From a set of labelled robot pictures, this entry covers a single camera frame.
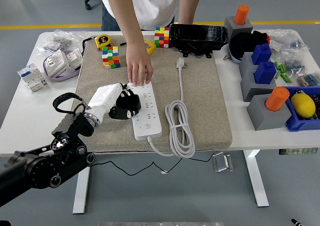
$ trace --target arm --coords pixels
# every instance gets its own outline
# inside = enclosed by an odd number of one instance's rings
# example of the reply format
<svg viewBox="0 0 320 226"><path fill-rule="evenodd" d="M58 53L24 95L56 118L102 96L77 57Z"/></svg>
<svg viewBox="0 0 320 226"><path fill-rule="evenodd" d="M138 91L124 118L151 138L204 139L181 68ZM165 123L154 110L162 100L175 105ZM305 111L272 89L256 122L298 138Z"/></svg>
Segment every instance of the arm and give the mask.
<svg viewBox="0 0 320 226"><path fill-rule="evenodd" d="M108 0L114 17L125 37L126 63L128 79L134 86L143 86L144 80L148 84L151 81L154 69L151 65L150 56L147 53L133 1L132 0Z"/></svg>
<svg viewBox="0 0 320 226"><path fill-rule="evenodd" d="M179 24L192 24L199 0L180 0Z"/></svg>

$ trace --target blue tray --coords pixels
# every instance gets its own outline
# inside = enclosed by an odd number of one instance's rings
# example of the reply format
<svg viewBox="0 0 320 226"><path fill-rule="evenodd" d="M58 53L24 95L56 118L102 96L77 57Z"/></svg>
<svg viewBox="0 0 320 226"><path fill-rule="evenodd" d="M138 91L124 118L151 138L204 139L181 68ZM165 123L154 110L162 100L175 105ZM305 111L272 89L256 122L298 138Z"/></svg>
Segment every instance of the blue tray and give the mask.
<svg viewBox="0 0 320 226"><path fill-rule="evenodd" d="M288 106L291 117L286 121L286 127L290 132L298 132L301 130L320 130L320 119L300 120L290 101L291 97L298 89L303 90L307 95L320 95L320 86L301 86L301 87L285 87L289 93L289 98L285 101Z"/></svg>

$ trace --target lemon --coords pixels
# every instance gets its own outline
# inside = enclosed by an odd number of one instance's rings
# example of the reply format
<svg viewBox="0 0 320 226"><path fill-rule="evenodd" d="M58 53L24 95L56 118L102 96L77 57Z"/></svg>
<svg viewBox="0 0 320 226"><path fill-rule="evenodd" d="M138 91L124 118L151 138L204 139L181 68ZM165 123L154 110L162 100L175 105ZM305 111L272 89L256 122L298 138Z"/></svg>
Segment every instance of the lemon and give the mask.
<svg viewBox="0 0 320 226"><path fill-rule="evenodd" d="M316 111L315 102L305 93L297 93L291 98L292 106L297 115L303 118L310 118Z"/></svg>

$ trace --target white t-shirt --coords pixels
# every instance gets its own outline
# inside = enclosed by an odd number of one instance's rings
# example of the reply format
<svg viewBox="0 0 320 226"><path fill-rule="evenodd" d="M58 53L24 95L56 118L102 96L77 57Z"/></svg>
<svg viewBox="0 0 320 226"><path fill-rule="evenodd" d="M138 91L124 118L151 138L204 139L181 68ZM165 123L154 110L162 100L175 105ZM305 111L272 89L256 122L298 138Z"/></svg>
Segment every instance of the white t-shirt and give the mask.
<svg viewBox="0 0 320 226"><path fill-rule="evenodd" d="M115 17L108 0L102 0L112 17ZM165 27L173 19L179 0L132 0L135 15L142 30Z"/></svg>

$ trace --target yellow tape measure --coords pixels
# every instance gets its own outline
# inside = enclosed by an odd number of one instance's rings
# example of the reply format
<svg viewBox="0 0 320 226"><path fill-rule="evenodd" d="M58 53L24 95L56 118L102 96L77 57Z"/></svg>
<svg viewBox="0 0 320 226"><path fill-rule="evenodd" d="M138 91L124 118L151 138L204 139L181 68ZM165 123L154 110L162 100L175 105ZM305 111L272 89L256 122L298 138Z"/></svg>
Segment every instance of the yellow tape measure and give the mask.
<svg viewBox="0 0 320 226"><path fill-rule="evenodd" d="M103 47L110 47L112 44L111 37L107 34L102 34L98 37L95 37L94 40L96 44L96 49L98 51L102 51Z"/></svg>
<svg viewBox="0 0 320 226"><path fill-rule="evenodd" d="M148 55L152 55L153 52L156 50L156 45L153 42L150 41L144 41L145 46L146 46L146 51L148 52Z"/></svg>

